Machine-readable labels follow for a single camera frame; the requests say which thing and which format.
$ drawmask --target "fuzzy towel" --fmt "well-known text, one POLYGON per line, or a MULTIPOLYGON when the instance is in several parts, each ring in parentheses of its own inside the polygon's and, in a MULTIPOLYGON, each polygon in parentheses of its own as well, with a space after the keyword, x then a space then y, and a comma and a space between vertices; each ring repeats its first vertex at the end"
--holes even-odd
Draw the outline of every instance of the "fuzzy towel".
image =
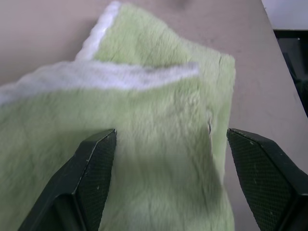
POLYGON ((78 144, 108 128, 118 136, 100 230, 234 230, 222 186, 234 60, 120 3, 77 60, 0 87, 0 230, 16 230, 78 144))

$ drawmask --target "green towel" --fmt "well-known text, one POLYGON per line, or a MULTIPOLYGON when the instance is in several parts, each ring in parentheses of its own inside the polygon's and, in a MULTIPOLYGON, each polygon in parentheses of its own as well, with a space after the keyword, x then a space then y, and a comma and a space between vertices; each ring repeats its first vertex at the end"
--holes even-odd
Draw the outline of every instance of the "green towel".
POLYGON ((18 229, 78 144, 107 128, 118 136, 100 230, 234 230, 222 185, 234 60, 119 3, 77 59, 88 61, 0 87, 0 230, 18 229))

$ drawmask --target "gray table surface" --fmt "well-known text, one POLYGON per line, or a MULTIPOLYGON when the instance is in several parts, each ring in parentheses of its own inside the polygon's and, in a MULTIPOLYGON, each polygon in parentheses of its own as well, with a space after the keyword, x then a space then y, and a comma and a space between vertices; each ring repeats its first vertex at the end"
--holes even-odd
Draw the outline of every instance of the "gray table surface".
MULTIPOLYGON (((132 0, 179 35, 236 59, 230 127, 276 141, 308 172, 308 119, 261 0, 132 0)), ((0 2, 0 83, 73 60, 107 0, 0 2)), ((237 231, 259 230, 227 148, 225 184, 237 231)))

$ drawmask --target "diamond textured surface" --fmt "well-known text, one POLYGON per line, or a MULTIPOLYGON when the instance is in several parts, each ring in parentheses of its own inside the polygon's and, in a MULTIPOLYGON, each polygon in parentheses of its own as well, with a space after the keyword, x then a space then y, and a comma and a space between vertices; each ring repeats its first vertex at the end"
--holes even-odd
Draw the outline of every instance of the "diamond textured surface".
POLYGON ((87 230, 97 231, 108 196, 116 134, 100 141, 77 187, 77 199, 87 230))
POLYGON ((292 190, 261 146, 230 132, 232 150, 241 188, 261 231, 277 229, 292 198, 292 190))

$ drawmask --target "white trim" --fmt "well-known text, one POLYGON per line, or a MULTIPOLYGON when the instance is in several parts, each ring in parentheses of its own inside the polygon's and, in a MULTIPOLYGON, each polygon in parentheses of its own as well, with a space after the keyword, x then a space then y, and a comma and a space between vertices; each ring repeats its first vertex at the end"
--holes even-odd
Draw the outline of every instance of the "white trim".
POLYGON ((90 36, 84 41, 82 49, 76 55, 75 60, 90 61, 93 59, 107 29, 112 26, 114 19, 117 17, 120 7, 121 3, 118 1, 113 1, 107 6, 97 24, 91 30, 90 36))
POLYGON ((154 69, 98 61, 61 62, 39 68, 16 83, 0 86, 0 106, 40 93, 76 89, 147 90, 197 77, 197 63, 154 69))

